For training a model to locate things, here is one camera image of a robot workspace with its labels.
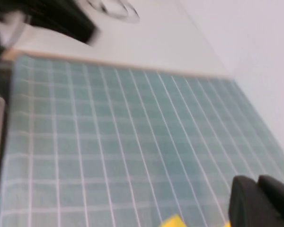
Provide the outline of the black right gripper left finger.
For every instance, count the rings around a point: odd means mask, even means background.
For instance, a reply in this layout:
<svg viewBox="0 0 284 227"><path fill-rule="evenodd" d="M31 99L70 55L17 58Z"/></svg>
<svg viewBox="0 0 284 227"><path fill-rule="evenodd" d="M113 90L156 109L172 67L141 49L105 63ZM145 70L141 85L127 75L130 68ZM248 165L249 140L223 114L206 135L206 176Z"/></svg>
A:
<svg viewBox="0 0 284 227"><path fill-rule="evenodd" d="M284 227L284 219L257 181L237 175L233 178L229 222L232 227Z"/></svg>

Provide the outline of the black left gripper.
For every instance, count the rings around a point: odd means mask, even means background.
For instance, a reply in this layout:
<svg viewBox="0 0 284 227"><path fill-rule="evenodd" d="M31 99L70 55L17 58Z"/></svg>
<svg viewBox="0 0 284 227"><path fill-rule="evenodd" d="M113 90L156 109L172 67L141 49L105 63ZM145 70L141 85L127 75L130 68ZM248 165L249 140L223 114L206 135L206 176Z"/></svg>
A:
<svg viewBox="0 0 284 227"><path fill-rule="evenodd" d="M99 29L73 0L31 0L31 25L88 44Z"/></svg>

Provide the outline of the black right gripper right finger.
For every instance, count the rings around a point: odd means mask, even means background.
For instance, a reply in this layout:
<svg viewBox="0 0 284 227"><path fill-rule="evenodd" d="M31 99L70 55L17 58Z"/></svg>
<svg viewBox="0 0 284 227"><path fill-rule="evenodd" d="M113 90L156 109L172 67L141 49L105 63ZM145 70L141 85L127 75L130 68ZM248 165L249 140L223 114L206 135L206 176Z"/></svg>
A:
<svg viewBox="0 0 284 227"><path fill-rule="evenodd" d="M284 183L269 175L260 175L257 184L284 219Z"/></svg>

